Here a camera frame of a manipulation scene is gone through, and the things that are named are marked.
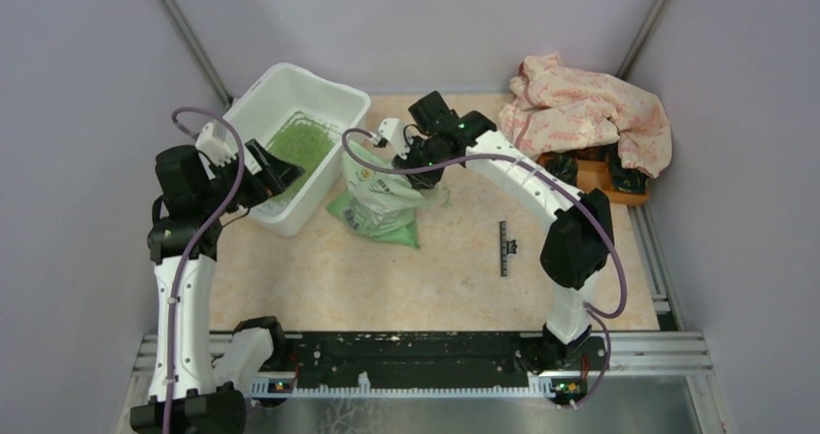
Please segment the white plastic litter box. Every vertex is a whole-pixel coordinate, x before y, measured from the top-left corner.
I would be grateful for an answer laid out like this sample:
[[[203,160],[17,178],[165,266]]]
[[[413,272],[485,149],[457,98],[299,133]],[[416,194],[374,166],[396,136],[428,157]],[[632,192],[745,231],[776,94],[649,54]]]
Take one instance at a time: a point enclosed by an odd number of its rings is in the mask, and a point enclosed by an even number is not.
[[[224,118],[245,140],[305,169],[295,185],[251,209],[249,217],[284,237],[296,235],[341,174],[340,138],[361,128],[371,98],[352,86],[289,63],[270,67]]]

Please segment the green cat litter bag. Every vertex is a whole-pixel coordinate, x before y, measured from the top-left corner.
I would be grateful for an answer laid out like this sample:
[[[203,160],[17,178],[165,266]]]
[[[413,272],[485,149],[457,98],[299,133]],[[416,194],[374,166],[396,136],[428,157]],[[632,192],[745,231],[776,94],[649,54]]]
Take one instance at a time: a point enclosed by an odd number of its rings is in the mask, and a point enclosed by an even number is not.
[[[345,189],[326,211],[356,234],[373,241],[418,249],[417,211],[449,203],[443,187],[414,189],[407,177],[372,170],[383,160],[356,142],[342,156]]]

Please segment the black bag clip strip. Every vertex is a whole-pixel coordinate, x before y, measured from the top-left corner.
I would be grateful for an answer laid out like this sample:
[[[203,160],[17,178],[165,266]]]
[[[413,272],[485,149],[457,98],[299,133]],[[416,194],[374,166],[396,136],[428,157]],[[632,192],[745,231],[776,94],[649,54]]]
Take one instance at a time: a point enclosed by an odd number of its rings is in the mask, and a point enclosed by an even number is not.
[[[508,234],[508,223],[499,222],[499,273],[500,277],[509,276],[509,261],[512,255],[517,255],[517,240],[511,239]]]

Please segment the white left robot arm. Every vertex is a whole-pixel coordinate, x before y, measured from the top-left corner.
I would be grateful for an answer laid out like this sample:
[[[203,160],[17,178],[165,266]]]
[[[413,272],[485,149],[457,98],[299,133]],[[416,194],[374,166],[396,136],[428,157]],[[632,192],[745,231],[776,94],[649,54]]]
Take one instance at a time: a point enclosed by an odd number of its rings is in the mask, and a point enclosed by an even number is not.
[[[147,238],[158,287],[154,374],[145,404],[130,410],[136,433],[242,433],[255,373],[283,367],[290,345],[273,316],[241,322],[229,349],[213,362],[207,320],[222,232],[220,217],[285,192],[302,167],[278,159],[256,140],[223,162],[193,145],[159,153],[162,194]]]

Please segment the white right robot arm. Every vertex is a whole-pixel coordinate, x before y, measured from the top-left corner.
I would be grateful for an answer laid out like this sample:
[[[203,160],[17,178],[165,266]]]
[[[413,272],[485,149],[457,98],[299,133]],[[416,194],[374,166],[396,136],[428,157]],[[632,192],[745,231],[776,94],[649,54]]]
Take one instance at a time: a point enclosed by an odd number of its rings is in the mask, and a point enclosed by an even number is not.
[[[557,368],[571,367],[591,327],[584,305],[614,247],[607,196],[561,181],[516,149],[491,119],[476,110],[458,114],[438,92],[408,111],[418,135],[410,136],[397,119],[383,120],[377,130],[395,149],[394,167],[406,171],[415,188],[433,188],[445,162],[453,160],[495,184],[538,220],[545,233],[540,262],[554,283],[544,354]]]

